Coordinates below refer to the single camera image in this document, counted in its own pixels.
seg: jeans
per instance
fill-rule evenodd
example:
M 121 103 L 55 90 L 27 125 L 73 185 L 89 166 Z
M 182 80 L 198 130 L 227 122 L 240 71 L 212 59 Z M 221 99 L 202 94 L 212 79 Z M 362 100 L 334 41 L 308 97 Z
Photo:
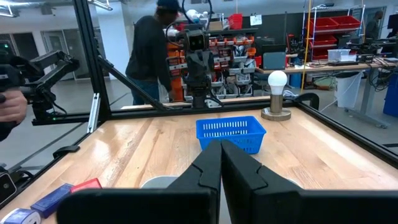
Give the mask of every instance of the jeans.
M 157 81 L 146 81 L 146 80 L 136 80 L 127 76 L 132 82 L 144 90 L 153 99 L 159 101 L 159 85 Z M 144 105 L 145 101 L 141 98 L 138 92 L 131 90 L 132 93 L 132 104 L 133 105 Z

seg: cap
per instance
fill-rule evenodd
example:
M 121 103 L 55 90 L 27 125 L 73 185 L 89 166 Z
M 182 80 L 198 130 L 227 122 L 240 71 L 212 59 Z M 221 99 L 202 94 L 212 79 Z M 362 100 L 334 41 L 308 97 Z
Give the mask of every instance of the cap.
M 178 0 L 157 0 L 156 5 L 160 9 L 170 9 L 182 12 L 182 8 L 180 7 Z

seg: workbench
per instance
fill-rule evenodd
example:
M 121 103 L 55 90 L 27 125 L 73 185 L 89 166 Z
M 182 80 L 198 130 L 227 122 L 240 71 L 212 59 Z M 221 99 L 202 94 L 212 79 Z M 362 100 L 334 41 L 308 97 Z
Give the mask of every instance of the workbench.
M 384 62 L 384 64 L 390 66 L 390 67 L 396 67 L 396 63 L 387 63 Z M 362 104 L 361 108 L 359 110 L 356 110 L 354 108 L 345 108 L 345 110 L 355 117 L 365 120 L 369 123 L 375 124 L 379 128 L 388 128 L 390 126 L 389 123 L 382 121 L 377 118 L 373 118 L 372 116 L 368 115 L 370 112 L 371 108 L 373 107 L 373 99 L 374 99 L 374 94 L 376 92 L 375 88 L 371 85 L 371 82 L 376 83 L 377 79 L 376 77 L 379 72 L 379 68 L 381 68 L 382 65 L 380 63 L 372 63 L 369 65 L 365 63 L 360 63 L 358 65 L 347 65 L 347 66 L 322 66 L 322 67 L 305 67 L 305 73 L 312 73 L 312 72 L 345 72 L 345 71 L 362 71 L 362 70 L 368 70 L 370 69 L 370 73 L 367 77 L 367 82 L 365 84 L 365 89 L 364 89 L 364 95 L 362 99 Z M 256 68 L 256 72 L 262 73 L 262 74 L 271 74 L 274 70 L 263 70 L 260 68 Z M 288 76 L 289 74 L 293 73 L 303 73 L 304 69 L 303 68 L 294 68 L 294 67 L 289 67 L 283 70 Z
M 196 120 L 230 116 L 255 116 L 267 133 L 253 157 L 305 189 L 398 189 L 396 168 L 340 134 L 349 130 L 331 128 L 335 121 L 320 120 L 303 103 L 289 109 L 292 118 L 283 122 L 262 119 L 260 110 L 107 121 L 0 210 L 0 218 L 64 183 L 98 178 L 103 187 L 139 188 L 160 175 L 180 175 L 201 153 Z M 55 215 L 43 223 L 56 223 Z

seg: human hand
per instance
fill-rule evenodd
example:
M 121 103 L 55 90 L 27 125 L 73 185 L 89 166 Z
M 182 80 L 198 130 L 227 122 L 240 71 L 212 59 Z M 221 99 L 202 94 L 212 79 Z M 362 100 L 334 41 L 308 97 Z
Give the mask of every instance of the human hand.
M 2 94 L 6 101 L 0 103 L 0 122 L 21 123 L 26 117 L 27 100 L 20 90 L 8 90 Z
M 169 92 L 169 99 L 175 100 L 176 96 L 177 96 L 177 94 L 176 94 L 175 90 L 172 90 Z

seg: white bucket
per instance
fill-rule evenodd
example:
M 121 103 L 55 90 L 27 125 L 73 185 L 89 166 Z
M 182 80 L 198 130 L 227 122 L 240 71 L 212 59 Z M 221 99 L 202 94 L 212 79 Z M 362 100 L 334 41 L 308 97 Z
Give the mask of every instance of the white bucket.
M 348 78 L 336 78 L 335 100 L 337 107 L 354 108 L 361 84 L 362 72 Z

